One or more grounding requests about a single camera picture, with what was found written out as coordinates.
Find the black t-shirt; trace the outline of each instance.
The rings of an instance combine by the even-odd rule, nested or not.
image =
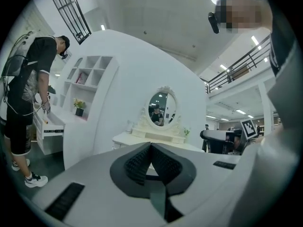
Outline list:
[[[274,75],[276,76],[285,63],[296,38],[291,25],[282,11],[280,11],[273,1],[268,0],[268,2],[273,14],[269,61]]]
[[[156,122],[156,121],[160,121],[160,118],[163,118],[163,115],[159,112],[159,113],[153,113],[151,116],[151,121]]]
[[[57,54],[57,43],[53,37],[38,37],[27,52],[28,63],[20,74],[9,83],[8,103],[18,114],[33,111],[33,101],[38,91],[38,73],[49,74]]]

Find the black pot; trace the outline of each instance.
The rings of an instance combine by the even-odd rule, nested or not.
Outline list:
[[[77,110],[76,110],[76,115],[79,116],[79,117],[82,117],[83,112],[84,112],[84,109],[83,109],[83,108],[77,108]]]

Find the oval mirror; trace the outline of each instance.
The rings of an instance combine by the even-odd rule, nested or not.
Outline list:
[[[174,97],[167,92],[156,93],[149,102],[148,114],[151,121],[157,126],[170,124],[176,114]]]

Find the gray floor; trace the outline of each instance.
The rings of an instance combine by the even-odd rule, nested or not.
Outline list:
[[[32,199],[32,197],[37,191],[39,191],[40,188],[26,187],[22,173],[12,170],[10,158],[7,155],[4,145],[2,147],[2,150],[6,153],[7,171],[11,176],[11,179],[14,182],[17,191],[29,199]],[[26,157],[30,160],[30,171],[34,172],[37,175],[47,176],[48,181],[52,180],[55,176],[64,171],[63,152],[45,156],[36,142],[32,142],[32,149]]]

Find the railing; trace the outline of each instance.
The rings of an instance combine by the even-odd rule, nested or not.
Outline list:
[[[78,43],[81,44],[91,34],[91,31],[85,21],[78,1],[53,0],[53,2],[69,30]]]
[[[206,93],[210,93],[213,90],[218,90],[219,88],[233,82],[234,80],[240,78],[241,76],[249,73],[257,65],[266,60],[269,63],[269,50],[270,50],[270,36],[268,35],[264,40],[262,40],[258,45],[252,48],[248,53],[237,60],[233,65],[228,67],[225,71],[221,72],[219,75],[211,79],[210,81],[203,80],[205,83]]]

